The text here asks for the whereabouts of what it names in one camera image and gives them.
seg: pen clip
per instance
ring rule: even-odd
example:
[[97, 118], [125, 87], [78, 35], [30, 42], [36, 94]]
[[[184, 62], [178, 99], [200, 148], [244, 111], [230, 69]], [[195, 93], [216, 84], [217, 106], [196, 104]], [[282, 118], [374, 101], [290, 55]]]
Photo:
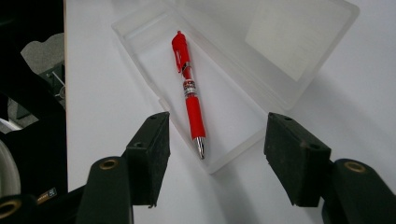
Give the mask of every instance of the pen clip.
[[186, 36], [184, 36], [180, 31], [177, 31], [177, 35], [173, 38], [172, 47], [175, 53], [177, 71], [180, 73], [183, 65], [190, 61]]

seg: pen barrel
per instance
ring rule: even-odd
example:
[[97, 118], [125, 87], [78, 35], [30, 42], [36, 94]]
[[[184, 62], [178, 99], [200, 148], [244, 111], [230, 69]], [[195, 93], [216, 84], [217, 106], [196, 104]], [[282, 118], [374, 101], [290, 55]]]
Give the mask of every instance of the pen barrel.
[[186, 98], [187, 113], [189, 115], [191, 138], [205, 137], [205, 127], [201, 115], [199, 99], [196, 96]]

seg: label on pen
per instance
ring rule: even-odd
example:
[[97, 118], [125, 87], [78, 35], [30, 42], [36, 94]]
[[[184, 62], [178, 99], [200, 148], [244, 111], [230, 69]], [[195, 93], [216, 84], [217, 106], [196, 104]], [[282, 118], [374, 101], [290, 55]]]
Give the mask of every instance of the label on pen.
[[188, 96], [190, 94], [193, 95], [196, 94], [195, 82], [192, 79], [185, 80], [183, 83], [183, 88], [184, 88], [184, 96]]

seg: pen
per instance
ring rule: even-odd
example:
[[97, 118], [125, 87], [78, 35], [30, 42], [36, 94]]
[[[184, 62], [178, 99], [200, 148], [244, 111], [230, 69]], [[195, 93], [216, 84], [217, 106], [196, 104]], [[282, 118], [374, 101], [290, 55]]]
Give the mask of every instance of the pen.
[[202, 121], [201, 107], [195, 82], [192, 77], [189, 50], [187, 49], [186, 36], [180, 31], [172, 40], [175, 52], [177, 71], [183, 76], [184, 97], [186, 99], [187, 114], [189, 115], [191, 138], [197, 147], [201, 160], [205, 158], [205, 128]]

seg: clear plastic box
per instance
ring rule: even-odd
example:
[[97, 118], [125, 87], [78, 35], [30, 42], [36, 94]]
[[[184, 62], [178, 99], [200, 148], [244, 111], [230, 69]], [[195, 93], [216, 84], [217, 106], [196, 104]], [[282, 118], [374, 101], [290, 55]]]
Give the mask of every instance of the clear plastic box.
[[[210, 174], [263, 139], [291, 109], [359, 9], [343, 0], [152, 0], [113, 24], [121, 44]], [[192, 145], [171, 41], [187, 38], [206, 129]]]

